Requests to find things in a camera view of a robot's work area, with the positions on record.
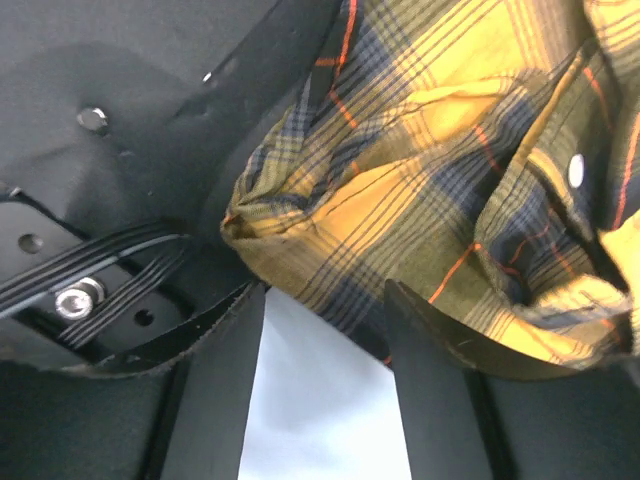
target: crumpled cloth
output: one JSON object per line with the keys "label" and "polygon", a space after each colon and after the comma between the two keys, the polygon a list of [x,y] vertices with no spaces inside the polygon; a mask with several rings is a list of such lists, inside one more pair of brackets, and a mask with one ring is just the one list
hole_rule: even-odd
{"label": "crumpled cloth", "polygon": [[638,0],[344,0],[223,236],[347,334],[395,279],[548,362],[639,354],[639,74]]}

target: plaid shirt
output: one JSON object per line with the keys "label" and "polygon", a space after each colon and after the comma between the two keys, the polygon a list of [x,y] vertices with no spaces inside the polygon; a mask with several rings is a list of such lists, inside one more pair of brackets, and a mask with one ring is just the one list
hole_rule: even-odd
{"label": "plaid shirt", "polygon": [[386,279],[525,354],[640,353],[640,2],[344,0],[222,231],[341,331]]}

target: fabric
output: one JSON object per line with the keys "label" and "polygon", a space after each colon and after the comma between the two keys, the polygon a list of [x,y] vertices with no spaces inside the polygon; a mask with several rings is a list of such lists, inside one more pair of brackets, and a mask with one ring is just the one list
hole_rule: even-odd
{"label": "fabric", "polygon": [[238,478],[411,479],[393,372],[275,288]]}
{"label": "fabric", "polygon": [[347,334],[392,278],[545,361],[638,354],[639,70],[637,0],[344,0],[224,238]]}

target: shirt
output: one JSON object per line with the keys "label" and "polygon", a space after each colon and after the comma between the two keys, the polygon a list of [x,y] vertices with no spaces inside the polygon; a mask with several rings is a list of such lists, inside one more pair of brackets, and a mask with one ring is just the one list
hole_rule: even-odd
{"label": "shirt", "polygon": [[347,334],[394,279],[548,362],[638,354],[639,70],[637,0],[344,0],[223,236]]}

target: metal rivet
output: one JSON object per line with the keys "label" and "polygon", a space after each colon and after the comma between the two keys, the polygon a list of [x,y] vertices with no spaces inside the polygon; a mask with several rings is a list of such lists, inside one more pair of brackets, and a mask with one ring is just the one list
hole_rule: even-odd
{"label": "metal rivet", "polygon": [[584,181],[584,157],[577,153],[569,161],[569,185],[578,188]]}
{"label": "metal rivet", "polygon": [[104,287],[92,278],[83,278],[78,283],[56,294],[56,312],[65,320],[82,320],[104,300]]}
{"label": "metal rivet", "polygon": [[81,127],[95,133],[104,133],[109,126],[109,119],[101,108],[89,107],[78,114],[78,123]]}

